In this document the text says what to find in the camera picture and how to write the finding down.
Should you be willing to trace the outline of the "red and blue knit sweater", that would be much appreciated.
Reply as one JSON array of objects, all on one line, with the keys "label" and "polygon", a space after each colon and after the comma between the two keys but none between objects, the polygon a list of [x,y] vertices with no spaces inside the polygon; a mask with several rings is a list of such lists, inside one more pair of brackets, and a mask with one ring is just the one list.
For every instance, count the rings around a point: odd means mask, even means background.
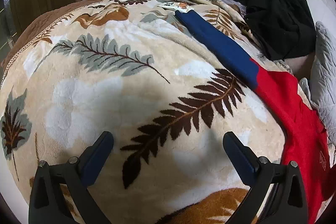
[{"label": "red and blue knit sweater", "polygon": [[281,161],[298,163],[307,199],[308,222],[315,223],[323,203],[335,191],[335,168],[330,167],[327,132],[315,110],[298,95],[298,80],[288,72],[268,71],[234,40],[198,13],[177,11],[176,18],[220,63],[254,91],[285,130]]}]

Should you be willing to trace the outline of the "beige leaf-pattern fleece blanket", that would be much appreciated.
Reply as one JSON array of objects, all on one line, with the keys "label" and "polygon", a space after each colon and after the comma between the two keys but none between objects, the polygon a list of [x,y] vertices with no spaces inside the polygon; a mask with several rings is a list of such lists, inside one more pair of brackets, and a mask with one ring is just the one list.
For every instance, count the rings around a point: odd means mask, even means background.
[{"label": "beige leaf-pattern fleece blanket", "polygon": [[221,0],[104,0],[66,13],[17,53],[2,85],[2,145],[26,201],[40,160],[62,164],[103,131],[114,147],[88,190],[112,223],[224,223],[248,192],[226,131],[281,160],[277,120],[165,1],[259,54]]}]

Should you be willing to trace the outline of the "black clothes pile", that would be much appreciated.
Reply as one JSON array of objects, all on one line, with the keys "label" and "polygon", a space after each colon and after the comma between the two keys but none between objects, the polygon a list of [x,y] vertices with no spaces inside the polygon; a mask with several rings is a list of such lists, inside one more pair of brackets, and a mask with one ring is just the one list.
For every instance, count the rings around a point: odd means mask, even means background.
[{"label": "black clothes pile", "polygon": [[234,1],[246,7],[244,20],[271,61],[315,51],[317,35],[306,0]]}]

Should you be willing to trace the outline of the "grey quilted pillow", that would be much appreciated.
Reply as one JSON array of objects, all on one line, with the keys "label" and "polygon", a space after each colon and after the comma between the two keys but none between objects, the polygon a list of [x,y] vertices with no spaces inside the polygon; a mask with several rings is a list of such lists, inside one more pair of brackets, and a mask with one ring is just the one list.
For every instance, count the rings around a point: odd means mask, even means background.
[{"label": "grey quilted pillow", "polygon": [[317,40],[310,79],[303,78],[299,85],[311,106],[317,110],[327,130],[329,143],[335,143],[335,37],[316,22]]}]

